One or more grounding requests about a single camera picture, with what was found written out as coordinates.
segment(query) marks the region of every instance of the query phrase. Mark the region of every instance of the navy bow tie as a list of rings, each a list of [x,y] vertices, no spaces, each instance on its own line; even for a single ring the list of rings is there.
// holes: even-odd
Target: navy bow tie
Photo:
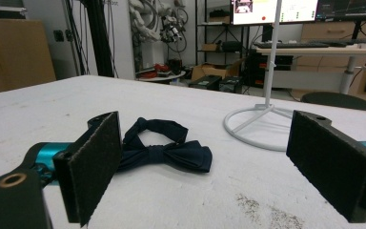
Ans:
[[[146,147],[138,136],[145,130],[165,135],[174,143]],[[187,132],[187,128],[174,121],[139,117],[123,139],[123,156],[117,172],[149,163],[167,163],[195,172],[210,172],[213,154],[198,141],[185,143]]]

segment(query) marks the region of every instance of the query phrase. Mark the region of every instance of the white metal stand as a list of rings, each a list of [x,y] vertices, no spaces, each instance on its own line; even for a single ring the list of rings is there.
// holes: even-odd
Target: white metal stand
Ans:
[[[271,54],[270,54],[270,58],[269,58],[270,59],[269,73],[268,73],[268,76],[265,77],[265,82],[264,82],[264,85],[265,85],[264,87],[267,89],[267,90],[265,90],[266,101],[264,104],[256,104],[253,108],[240,109],[240,110],[236,110],[236,111],[233,111],[233,112],[227,114],[227,116],[224,119],[224,128],[229,134],[231,134],[235,138],[237,138],[245,143],[254,145],[259,148],[267,149],[267,150],[285,152],[287,150],[287,145],[282,146],[282,145],[262,143],[262,142],[259,142],[256,140],[248,139],[237,133],[240,130],[242,130],[243,128],[245,128],[246,126],[257,121],[260,117],[262,117],[263,115],[265,115],[269,112],[275,113],[277,115],[282,115],[282,116],[285,116],[288,118],[292,118],[292,112],[293,112],[292,110],[276,108],[273,104],[270,104],[270,97],[272,95],[273,73],[275,71],[275,51],[276,51],[276,47],[277,47],[278,27],[279,27],[280,13],[281,13],[281,2],[282,2],[282,0],[277,1],[273,36],[272,36],[272,50],[271,50]],[[255,116],[253,116],[251,119],[244,122],[243,124],[235,127],[234,129],[232,129],[228,125],[228,122],[232,116],[240,114],[240,113],[248,112],[248,111],[261,111],[261,112]]]

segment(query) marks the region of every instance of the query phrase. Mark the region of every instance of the keyboard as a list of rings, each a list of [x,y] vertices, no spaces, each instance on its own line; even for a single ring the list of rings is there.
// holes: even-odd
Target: keyboard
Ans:
[[[254,43],[260,49],[271,49],[272,43]],[[277,43],[278,49],[307,49],[307,48],[328,48],[328,44],[319,42],[308,43]]]
[[[345,46],[354,45],[354,44],[366,44],[366,38],[358,38],[358,39],[322,39],[322,40],[310,40],[311,43],[323,43],[328,44],[344,44]]]

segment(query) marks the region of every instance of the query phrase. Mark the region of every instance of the monitor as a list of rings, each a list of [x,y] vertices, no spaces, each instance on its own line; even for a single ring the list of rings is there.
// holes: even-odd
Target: monitor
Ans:
[[[275,21],[276,0],[230,0],[231,24],[266,25]],[[280,24],[315,22],[318,0],[282,0]]]
[[[366,21],[366,0],[319,0],[316,21]]]

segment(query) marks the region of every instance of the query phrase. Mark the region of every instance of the office chair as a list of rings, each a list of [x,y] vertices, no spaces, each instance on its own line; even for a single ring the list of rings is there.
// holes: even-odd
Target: office chair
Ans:
[[[308,93],[301,97],[301,102],[366,111],[366,100],[348,94]]]

